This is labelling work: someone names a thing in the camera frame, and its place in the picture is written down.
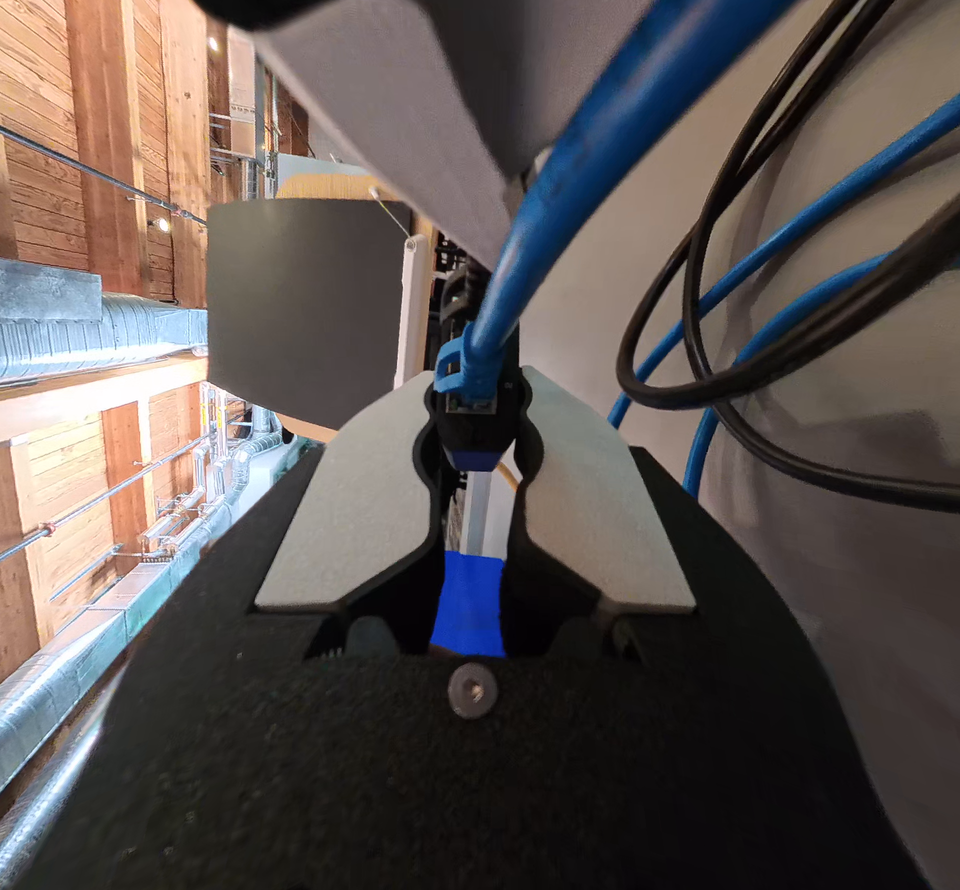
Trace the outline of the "silver ribbed ventilation duct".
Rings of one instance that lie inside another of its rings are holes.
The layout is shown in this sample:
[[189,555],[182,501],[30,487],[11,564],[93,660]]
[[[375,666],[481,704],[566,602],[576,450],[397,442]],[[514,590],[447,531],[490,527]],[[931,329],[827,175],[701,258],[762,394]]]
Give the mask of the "silver ribbed ventilation duct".
[[1,383],[204,356],[205,309],[103,289],[98,274],[1,260]]

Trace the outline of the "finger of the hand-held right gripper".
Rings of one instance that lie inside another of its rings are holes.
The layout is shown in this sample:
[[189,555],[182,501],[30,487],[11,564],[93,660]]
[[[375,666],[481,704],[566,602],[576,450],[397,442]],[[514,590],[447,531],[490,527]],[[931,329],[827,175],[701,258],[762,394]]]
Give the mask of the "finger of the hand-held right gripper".
[[653,0],[424,0],[500,171],[558,139]]
[[487,270],[527,166],[523,0],[325,0],[253,31],[309,116]]

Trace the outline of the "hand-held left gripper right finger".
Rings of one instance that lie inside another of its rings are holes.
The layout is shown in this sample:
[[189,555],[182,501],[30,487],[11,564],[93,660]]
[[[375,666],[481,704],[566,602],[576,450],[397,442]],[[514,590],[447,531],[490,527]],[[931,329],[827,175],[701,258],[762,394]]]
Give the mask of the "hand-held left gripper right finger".
[[515,492],[501,577],[507,654],[546,654],[562,628],[687,616],[696,599],[629,445],[532,366],[520,370]]

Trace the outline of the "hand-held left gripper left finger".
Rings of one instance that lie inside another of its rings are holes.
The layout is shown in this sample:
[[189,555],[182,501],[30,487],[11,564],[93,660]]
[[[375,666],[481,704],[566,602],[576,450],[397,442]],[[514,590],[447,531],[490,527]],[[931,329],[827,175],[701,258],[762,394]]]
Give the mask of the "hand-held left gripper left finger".
[[267,614],[378,618],[425,654],[443,586],[443,451],[433,374],[354,416],[322,452],[254,599]]

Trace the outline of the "black ethernet adapter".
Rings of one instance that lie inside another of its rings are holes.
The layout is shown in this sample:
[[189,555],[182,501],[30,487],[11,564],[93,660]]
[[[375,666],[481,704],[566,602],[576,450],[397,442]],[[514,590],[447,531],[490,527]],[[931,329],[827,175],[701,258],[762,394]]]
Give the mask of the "black ethernet adapter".
[[525,397],[515,348],[505,354],[495,395],[468,400],[460,392],[435,394],[434,422],[450,465],[460,472],[493,471],[520,432]]

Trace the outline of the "silver rectangular ventilation duct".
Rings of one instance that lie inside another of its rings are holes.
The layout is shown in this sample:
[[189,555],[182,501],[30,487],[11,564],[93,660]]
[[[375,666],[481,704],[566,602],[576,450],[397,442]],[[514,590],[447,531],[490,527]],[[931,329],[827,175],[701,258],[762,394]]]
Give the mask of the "silver rectangular ventilation duct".
[[169,584],[133,574],[84,609],[1,687],[1,788],[19,776],[162,604]]

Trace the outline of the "blue plastic bin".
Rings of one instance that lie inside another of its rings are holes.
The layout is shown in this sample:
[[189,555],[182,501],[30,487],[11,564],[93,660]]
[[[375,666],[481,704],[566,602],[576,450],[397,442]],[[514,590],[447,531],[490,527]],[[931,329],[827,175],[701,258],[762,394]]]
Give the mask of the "blue plastic bin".
[[461,656],[505,658],[499,592],[504,560],[447,550],[431,645]]

